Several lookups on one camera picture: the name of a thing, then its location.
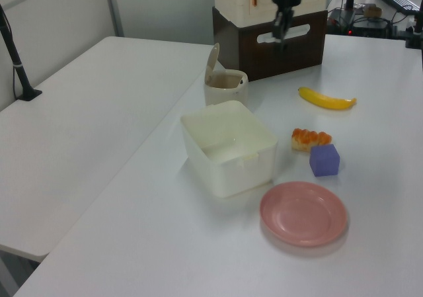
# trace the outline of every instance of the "cup lid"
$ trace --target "cup lid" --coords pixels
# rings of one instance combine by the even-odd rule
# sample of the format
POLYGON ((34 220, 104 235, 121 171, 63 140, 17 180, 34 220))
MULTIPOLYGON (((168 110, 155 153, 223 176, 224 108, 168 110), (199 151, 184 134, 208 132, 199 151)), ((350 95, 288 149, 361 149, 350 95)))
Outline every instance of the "cup lid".
POLYGON ((204 74, 204 83, 209 84, 212 80, 212 74, 214 67, 217 62, 217 58, 219 57, 219 44, 215 44, 213 49, 210 51, 209 60, 207 60, 207 66, 206 66, 206 73, 204 74))

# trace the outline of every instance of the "banana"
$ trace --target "banana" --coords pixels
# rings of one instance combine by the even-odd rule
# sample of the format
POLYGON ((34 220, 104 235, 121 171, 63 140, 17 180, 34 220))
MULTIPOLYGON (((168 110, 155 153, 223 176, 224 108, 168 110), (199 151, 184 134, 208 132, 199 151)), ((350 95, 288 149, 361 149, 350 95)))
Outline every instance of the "banana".
POLYGON ((313 103, 314 105, 330 108, 332 110, 344 110, 353 106, 357 99, 336 99, 334 97, 327 97, 326 95, 320 94, 308 87, 300 87, 298 89, 299 96, 306 101, 313 103))

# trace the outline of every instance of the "brown wooden box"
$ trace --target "brown wooden box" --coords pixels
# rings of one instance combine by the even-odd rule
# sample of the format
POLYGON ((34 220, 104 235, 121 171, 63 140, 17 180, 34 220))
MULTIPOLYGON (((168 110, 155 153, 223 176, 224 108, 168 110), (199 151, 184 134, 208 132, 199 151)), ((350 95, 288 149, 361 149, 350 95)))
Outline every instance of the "brown wooden box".
POLYGON ((276 43, 257 42, 257 37, 272 31, 272 23, 236 27, 213 7, 214 41, 220 44, 219 62, 225 69, 245 72, 249 81, 263 79, 305 67, 322 64, 327 11, 293 18, 292 27, 310 25, 304 35, 285 40, 285 50, 276 43))

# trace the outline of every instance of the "toy bread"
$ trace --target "toy bread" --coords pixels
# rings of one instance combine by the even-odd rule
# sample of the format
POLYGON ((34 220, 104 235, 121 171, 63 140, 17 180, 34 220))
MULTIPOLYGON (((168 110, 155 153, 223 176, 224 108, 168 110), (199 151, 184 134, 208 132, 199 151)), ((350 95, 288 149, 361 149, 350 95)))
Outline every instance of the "toy bread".
POLYGON ((302 130, 296 128, 292 132, 291 146, 293 149, 310 152, 313 146, 327 145, 332 142, 332 136, 325 132, 302 130))

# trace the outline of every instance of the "plate rim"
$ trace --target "plate rim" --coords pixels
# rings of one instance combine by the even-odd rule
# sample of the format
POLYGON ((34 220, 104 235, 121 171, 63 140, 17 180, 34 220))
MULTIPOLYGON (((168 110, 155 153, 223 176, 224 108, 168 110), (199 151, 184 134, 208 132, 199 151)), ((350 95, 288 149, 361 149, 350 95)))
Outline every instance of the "plate rim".
POLYGON ((346 210, 344 203, 341 201, 341 199, 336 194, 334 194, 332 191, 325 188, 324 186, 318 185, 317 183, 310 183, 308 181, 287 181, 287 182, 279 183, 279 184, 273 186, 271 189, 269 189, 262 196, 262 198, 260 200, 260 219, 261 219, 262 223, 266 226, 266 229, 269 230, 272 234, 274 234, 281 241, 288 243, 288 244, 291 244, 291 245, 300 246, 300 247, 316 247, 316 246, 322 246, 322 245, 328 244, 328 243, 334 241, 335 239, 337 239, 338 237, 341 236, 341 234, 345 231, 346 226, 348 225, 348 212, 346 210), (266 200, 266 196, 268 196, 268 194, 276 188, 280 188, 281 186, 296 185, 296 184, 302 184, 302 185, 307 185, 309 187, 317 187, 318 189, 323 189, 323 190, 325 190, 325 192, 328 192, 331 196, 333 196, 335 201, 338 202, 338 204, 339 204, 338 207, 341 209, 341 212, 342 212, 343 221, 342 221, 341 226, 339 227, 339 230, 334 232, 334 234, 332 236, 330 236, 328 239, 326 239, 324 241, 317 242, 317 243, 313 243, 313 242, 305 242, 305 243, 300 242, 299 243, 298 241, 290 241, 289 239, 286 239, 282 235, 280 235, 277 232, 275 232, 274 230, 272 230, 272 228, 270 228, 270 226, 266 223, 266 220, 263 218, 263 206, 264 206, 264 201, 266 200))

